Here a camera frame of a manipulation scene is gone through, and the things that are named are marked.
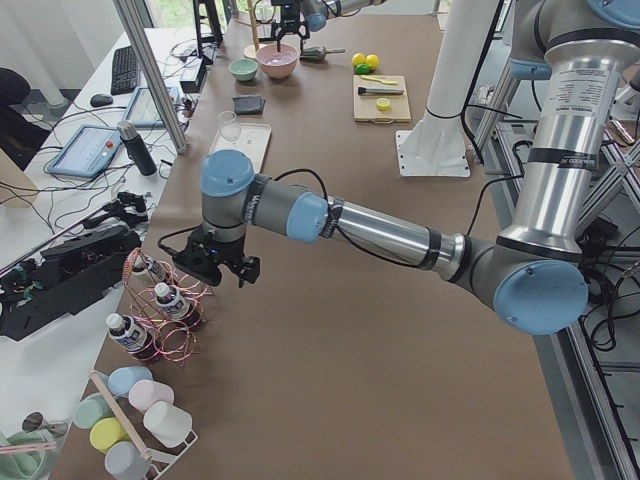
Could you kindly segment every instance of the chair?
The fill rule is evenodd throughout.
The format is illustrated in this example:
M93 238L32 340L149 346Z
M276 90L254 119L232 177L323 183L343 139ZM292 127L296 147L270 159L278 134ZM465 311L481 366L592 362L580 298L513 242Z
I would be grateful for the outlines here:
M20 104L31 87L22 76L0 68L0 149L24 170L49 136L49 131L33 125L11 105Z

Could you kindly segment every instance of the yellow mug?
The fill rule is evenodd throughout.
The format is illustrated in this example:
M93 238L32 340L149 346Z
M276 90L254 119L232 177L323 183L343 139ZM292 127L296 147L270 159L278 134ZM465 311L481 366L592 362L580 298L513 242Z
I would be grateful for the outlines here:
M129 435L115 417L100 420L89 434L91 446L105 455L111 447L123 440L130 440Z

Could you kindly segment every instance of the white tray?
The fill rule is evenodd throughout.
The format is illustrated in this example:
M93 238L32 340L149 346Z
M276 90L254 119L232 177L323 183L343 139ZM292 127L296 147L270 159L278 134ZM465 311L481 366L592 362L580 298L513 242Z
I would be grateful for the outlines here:
M264 123L241 123L240 126L242 131L235 144L222 138L220 132L216 132L216 138L213 139L209 153L225 149L239 150L249 157L253 171L260 173L271 137L271 127Z

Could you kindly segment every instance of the black thermos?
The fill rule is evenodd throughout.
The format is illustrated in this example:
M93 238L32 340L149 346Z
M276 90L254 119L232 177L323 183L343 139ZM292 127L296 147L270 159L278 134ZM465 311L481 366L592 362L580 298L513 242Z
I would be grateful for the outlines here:
M140 173L145 177L156 173L156 164L144 144L144 140L136 130L136 127L129 120L118 122L120 138L127 148L127 154L133 161Z

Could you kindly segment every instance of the yellow knife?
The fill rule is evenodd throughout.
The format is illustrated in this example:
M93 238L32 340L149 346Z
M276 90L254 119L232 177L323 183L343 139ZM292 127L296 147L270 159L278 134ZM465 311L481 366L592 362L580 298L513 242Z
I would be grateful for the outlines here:
M385 80L384 78L374 77L373 75L360 75L363 80L369 80L370 82L380 82L383 85L398 85L395 80Z

